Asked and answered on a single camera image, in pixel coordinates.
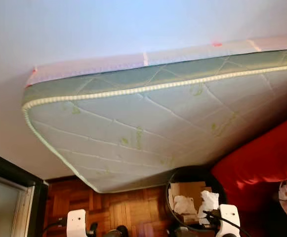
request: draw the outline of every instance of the wooden floor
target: wooden floor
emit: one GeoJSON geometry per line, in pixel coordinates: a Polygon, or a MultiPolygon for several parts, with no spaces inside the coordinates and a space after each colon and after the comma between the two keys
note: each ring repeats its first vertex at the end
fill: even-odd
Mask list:
{"type": "MultiPolygon", "coordinates": [[[[66,217],[70,210],[86,210],[86,228],[98,222],[101,237],[125,225],[131,237],[166,237],[165,187],[118,194],[98,194],[79,179],[50,184],[44,225],[66,217]]],[[[65,237],[65,227],[52,227],[43,237],[65,237]]]]}

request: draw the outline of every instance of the red cushion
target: red cushion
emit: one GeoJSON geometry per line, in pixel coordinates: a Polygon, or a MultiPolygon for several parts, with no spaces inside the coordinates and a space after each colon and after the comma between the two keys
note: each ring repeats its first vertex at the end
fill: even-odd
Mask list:
{"type": "Polygon", "coordinates": [[[229,154],[212,173],[229,204],[241,211],[261,210],[278,182],[287,179],[287,121],[229,154]]]}

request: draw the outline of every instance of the red mark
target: red mark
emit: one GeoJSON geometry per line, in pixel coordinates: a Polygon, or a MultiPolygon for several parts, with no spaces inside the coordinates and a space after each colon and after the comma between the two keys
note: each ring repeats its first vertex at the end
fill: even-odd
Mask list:
{"type": "Polygon", "coordinates": [[[212,44],[214,47],[220,47],[220,46],[222,46],[222,43],[213,43],[212,44]]]}

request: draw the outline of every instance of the white tissue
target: white tissue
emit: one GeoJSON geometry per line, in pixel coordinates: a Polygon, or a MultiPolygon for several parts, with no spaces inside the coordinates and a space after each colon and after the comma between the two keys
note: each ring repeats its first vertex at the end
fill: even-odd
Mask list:
{"type": "Polygon", "coordinates": [[[175,196],[174,211],[178,214],[197,214],[194,200],[191,197],[175,196]]]}
{"type": "Polygon", "coordinates": [[[210,222],[206,218],[202,218],[202,219],[199,219],[199,224],[200,225],[210,225],[210,222]]]}
{"type": "Polygon", "coordinates": [[[198,211],[198,218],[205,218],[206,214],[203,213],[203,211],[212,211],[212,210],[217,210],[219,207],[219,194],[211,193],[208,191],[202,191],[202,198],[203,198],[203,203],[199,207],[198,211]]]}

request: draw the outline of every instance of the white mattress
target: white mattress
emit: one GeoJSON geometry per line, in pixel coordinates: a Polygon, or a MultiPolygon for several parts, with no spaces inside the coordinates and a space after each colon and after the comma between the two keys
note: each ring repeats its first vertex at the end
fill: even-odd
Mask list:
{"type": "Polygon", "coordinates": [[[102,193],[164,184],[172,169],[214,162],[287,118],[287,50],[169,62],[72,78],[41,70],[25,119],[102,193]]]}

